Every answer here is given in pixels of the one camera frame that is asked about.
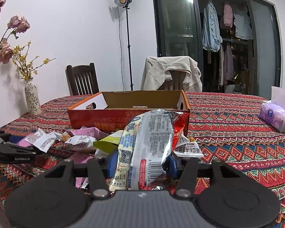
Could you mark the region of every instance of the light stand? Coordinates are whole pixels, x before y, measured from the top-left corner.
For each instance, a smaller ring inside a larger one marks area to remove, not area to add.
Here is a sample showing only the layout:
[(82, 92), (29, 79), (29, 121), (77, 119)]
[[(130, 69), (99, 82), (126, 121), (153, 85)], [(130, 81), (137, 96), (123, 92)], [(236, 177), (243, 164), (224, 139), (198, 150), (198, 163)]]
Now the light stand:
[(127, 15), (127, 33), (128, 33), (128, 52), (129, 52), (129, 67), (130, 67), (130, 80), (131, 80), (131, 91), (133, 91), (133, 81), (132, 81), (132, 66), (131, 66), (131, 51), (130, 51), (130, 37), (129, 37), (129, 20), (128, 20), (128, 10), (130, 9), (128, 5), (124, 6)]
[(129, 67), (130, 67), (130, 80), (131, 80), (131, 91), (133, 91), (133, 81), (132, 81), (132, 66), (131, 66), (131, 51), (130, 51), (130, 37), (129, 37), (129, 18), (128, 18), (128, 10), (129, 4), (132, 0), (115, 0), (116, 6), (125, 8), (125, 12), (127, 15), (127, 33), (128, 33), (128, 52), (129, 52)]

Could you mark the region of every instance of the red patterned tablecloth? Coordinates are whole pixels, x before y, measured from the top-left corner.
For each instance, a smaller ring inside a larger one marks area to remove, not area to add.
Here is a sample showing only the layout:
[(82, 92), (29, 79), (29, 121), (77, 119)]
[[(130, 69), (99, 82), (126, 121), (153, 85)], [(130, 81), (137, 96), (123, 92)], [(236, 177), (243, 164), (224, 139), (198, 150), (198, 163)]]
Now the red patterned tablecloth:
[[(196, 138), (206, 163), (219, 158), (270, 188), (281, 200), (277, 228), (285, 228), (285, 133), (277, 132), (258, 114), (262, 98), (237, 94), (187, 93), (191, 107), (189, 135)], [(63, 97), (42, 106), (36, 117), (22, 116), (4, 126), (14, 135), (26, 135), (32, 129), (63, 132), (71, 128), (67, 108), (86, 96)], [(38, 156), (35, 164), (0, 164), (0, 204), (11, 191), (53, 167), (73, 152), (56, 143), (49, 154)], [(209, 186), (200, 178), (196, 192)]]

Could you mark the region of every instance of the light blue shirt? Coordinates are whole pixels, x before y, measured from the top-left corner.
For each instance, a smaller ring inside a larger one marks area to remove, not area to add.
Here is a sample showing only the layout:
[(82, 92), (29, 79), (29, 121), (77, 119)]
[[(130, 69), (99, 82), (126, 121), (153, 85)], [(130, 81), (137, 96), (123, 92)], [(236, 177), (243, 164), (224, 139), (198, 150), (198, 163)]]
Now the light blue shirt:
[(208, 51), (218, 52), (222, 42), (216, 9), (212, 0), (209, 0), (204, 8), (203, 48)]

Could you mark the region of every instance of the power cord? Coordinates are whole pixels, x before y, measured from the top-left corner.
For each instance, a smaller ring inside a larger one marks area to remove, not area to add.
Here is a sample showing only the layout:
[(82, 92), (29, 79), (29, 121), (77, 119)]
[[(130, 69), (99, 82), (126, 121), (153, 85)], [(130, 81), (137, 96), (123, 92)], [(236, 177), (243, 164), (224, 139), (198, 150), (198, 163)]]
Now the power cord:
[[(119, 16), (119, 8), (117, 7), (117, 11), (118, 11), (118, 21), (119, 21), (119, 43), (120, 43), (120, 66), (121, 66), (121, 72), (122, 72), (122, 41), (120, 39), (120, 16)], [(125, 85), (123, 83), (123, 75), (122, 75), (122, 86), (123, 86), (123, 91), (125, 91)]]

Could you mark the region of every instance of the qr code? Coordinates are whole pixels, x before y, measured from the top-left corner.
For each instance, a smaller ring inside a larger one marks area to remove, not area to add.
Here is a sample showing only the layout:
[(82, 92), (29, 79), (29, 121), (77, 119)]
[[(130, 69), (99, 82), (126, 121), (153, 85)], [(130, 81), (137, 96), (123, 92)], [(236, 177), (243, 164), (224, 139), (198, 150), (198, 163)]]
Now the qr code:
[(131, 164), (132, 153), (133, 152), (131, 151), (121, 150), (120, 162), (124, 164)]

